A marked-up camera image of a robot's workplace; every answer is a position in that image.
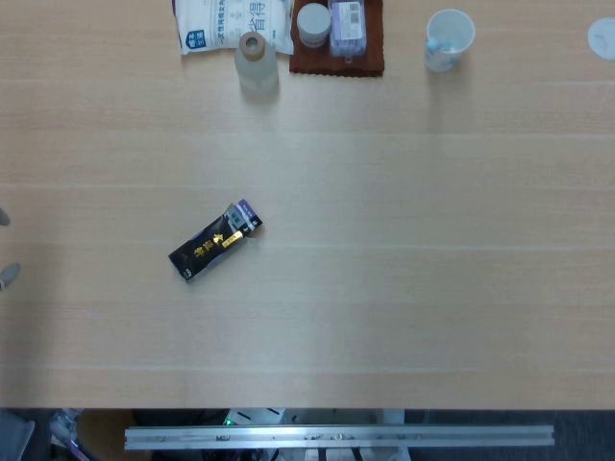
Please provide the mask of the left robot hand grey black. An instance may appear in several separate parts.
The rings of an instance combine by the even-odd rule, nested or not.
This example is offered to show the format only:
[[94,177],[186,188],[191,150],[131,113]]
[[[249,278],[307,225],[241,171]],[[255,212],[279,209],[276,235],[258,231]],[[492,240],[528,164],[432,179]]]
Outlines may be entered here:
[[[3,208],[1,208],[0,209],[0,225],[2,227],[6,227],[10,223],[11,223],[10,217],[8,216],[6,211]],[[1,283],[0,290],[5,291],[11,284],[13,284],[16,278],[18,277],[20,271],[21,271],[21,266],[17,262],[11,263],[3,267],[1,270],[1,274],[0,274],[0,283]]]

